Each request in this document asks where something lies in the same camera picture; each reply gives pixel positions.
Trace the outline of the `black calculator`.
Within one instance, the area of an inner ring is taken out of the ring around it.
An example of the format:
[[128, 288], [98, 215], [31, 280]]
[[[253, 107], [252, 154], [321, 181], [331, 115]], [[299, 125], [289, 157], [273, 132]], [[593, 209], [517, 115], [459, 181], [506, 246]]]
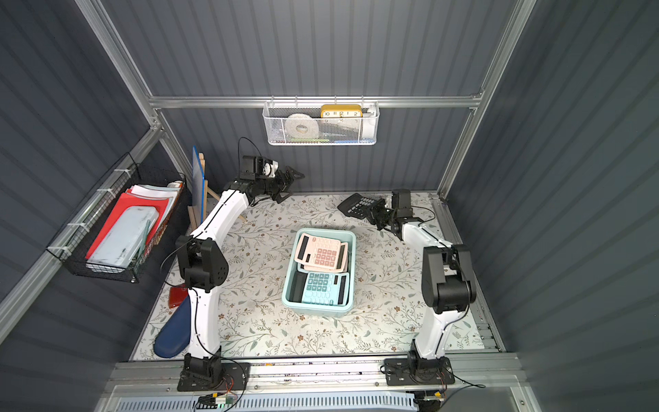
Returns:
[[360, 193], [354, 193], [338, 206], [338, 210], [346, 217], [353, 217], [359, 220], [369, 219], [372, 216], [372, 208], [379, 202], [379, 199], [364, 197]]
[[293, 303], [301, 303], [306, 284], [307, 273], [295, 271], [288, 287], [287, 300]]

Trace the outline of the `mint green storage box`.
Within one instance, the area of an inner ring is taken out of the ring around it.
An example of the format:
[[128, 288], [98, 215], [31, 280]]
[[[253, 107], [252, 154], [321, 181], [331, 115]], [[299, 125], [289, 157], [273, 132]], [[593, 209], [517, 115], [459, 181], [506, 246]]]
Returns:
[[[336, 273], [311, 269], [313, 259], [298, 262], [301, 247], [309, 246], [312, 238], [338, 240], [343, 250], [345, 268]], [[289, 259], [281, 301], [299, 314], [340, 318], [348, 314], [355, 303], [356, 236], [347, 230], [302, 228], [296, 234]]]

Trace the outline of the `pink calculator back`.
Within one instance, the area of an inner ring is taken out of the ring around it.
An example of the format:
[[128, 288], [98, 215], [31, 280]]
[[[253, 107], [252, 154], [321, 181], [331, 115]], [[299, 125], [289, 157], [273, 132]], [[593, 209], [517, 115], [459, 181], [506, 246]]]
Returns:
[[345, 272], [348, 266], [348, 243], [302, 233], [293, 259], [307, 271]]

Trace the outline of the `blue calculator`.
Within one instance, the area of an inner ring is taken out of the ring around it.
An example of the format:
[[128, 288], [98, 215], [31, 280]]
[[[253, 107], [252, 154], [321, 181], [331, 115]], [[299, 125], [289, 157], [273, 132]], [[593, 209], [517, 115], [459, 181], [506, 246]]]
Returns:
[[348, 304], [350, 274], [309, 272], [302, 297], [305, 304], [344, 307]]

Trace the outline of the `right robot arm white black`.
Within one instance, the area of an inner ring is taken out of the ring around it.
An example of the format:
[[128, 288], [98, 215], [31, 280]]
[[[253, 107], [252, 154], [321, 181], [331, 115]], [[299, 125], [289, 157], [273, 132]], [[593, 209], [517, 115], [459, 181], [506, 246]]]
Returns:
[[476, 298], [469, 250], [442, 239], [407, 204], [391, 209], [380, 199], [368, 208], [367, 220], [420, 252], [420, 287], [427, 310], [410, 355], [419, 364], [439, 360], [446, 355], [452, 327], [467, 316]]

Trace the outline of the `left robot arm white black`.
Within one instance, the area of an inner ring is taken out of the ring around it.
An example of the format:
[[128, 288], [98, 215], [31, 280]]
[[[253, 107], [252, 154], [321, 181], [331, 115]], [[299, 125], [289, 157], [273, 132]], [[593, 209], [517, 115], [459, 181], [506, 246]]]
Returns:
[[190, 343], [188, 353], [202, 359], [218, 355], [221, 341], [217, 331], [220, 287], [228, 278], [229, 264], [221, 246], [235, 221], [261, 197], [278, 204], [291, 196], [290, 187], [303, 180], [303, 173], [278, 168], [274, 161], [242, 172], [225, 186], [216, 207], [188, 236], [177, 240], [176, 256], [180, 277], [190, 300]]

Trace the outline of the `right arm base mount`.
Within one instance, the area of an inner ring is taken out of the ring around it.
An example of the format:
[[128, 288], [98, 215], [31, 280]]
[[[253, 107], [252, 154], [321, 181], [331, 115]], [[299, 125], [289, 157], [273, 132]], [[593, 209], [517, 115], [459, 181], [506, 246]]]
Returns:
[[446, 356], [432, 360], [389, 358], [379, 372], [384, 374], [388, 386], [450, 386], [456, 381]]

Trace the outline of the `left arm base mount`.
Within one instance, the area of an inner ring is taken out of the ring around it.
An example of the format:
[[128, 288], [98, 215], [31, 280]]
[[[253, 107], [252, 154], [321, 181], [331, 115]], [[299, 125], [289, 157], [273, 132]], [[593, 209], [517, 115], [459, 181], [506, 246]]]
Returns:
[[243, 391], [251, 364], [228, 359], [186, 357], [177, 391]]

